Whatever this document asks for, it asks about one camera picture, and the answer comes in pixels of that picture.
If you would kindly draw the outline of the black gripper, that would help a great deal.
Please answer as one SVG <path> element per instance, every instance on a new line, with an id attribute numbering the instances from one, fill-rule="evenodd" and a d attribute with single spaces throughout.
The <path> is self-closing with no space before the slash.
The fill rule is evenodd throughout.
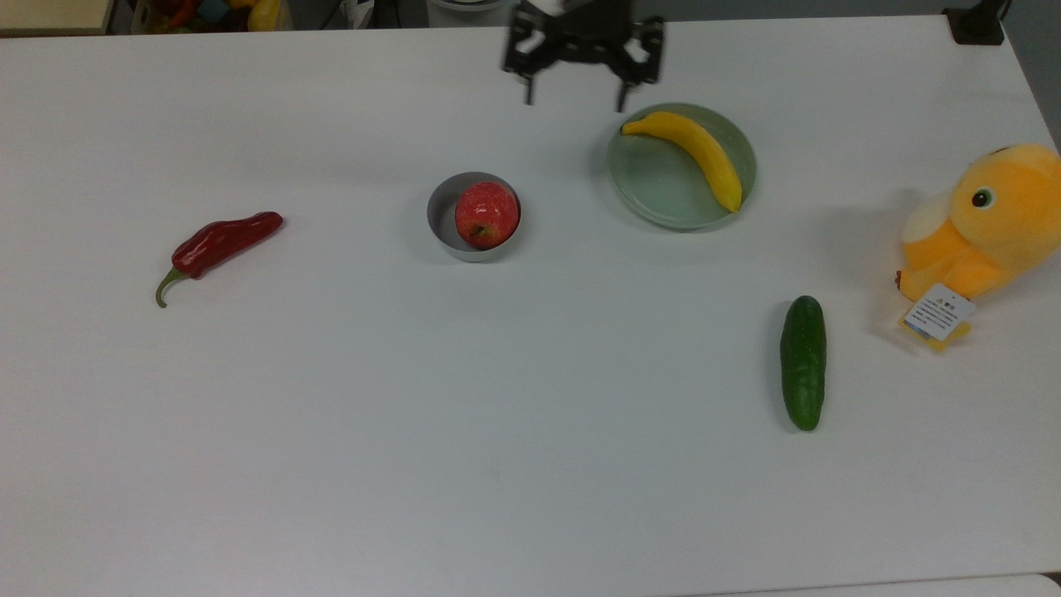
<path id="1" fill-rule="evenodd" d="M 538 1 L 543 38 L 541 62 L 605 64 L 618 76 L 615 110 L 624 112 L 630 92 L 659 83 L 666 49 L 666 20 L 651 17 L 632 24 L 632 1 Z M 501 71 L 522 80 L 523 102 L 535 103 L 533 62 L 535 22 L 512 15 L 501 53 Z"/>

